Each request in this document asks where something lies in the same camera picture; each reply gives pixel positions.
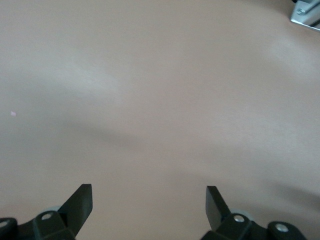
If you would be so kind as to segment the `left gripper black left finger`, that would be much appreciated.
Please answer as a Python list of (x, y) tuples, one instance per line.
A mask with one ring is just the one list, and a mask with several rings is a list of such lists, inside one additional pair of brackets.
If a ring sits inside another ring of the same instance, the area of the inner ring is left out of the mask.
[(93, 210), (91, 184), (82, 184), (57, 210), (47, 210), (24, 224), (0, 219), (2, 240), (75, 240)]

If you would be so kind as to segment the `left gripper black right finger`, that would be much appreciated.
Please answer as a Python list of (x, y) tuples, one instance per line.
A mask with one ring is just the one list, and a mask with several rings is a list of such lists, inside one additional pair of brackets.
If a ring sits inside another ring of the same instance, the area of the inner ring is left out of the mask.
[(205, 212), (211, 230), (203, 240), (305, 240), (294, 225), (272, 221), (266, 228), (241, 213), (232, 213), (216, 186), (206, 187)]

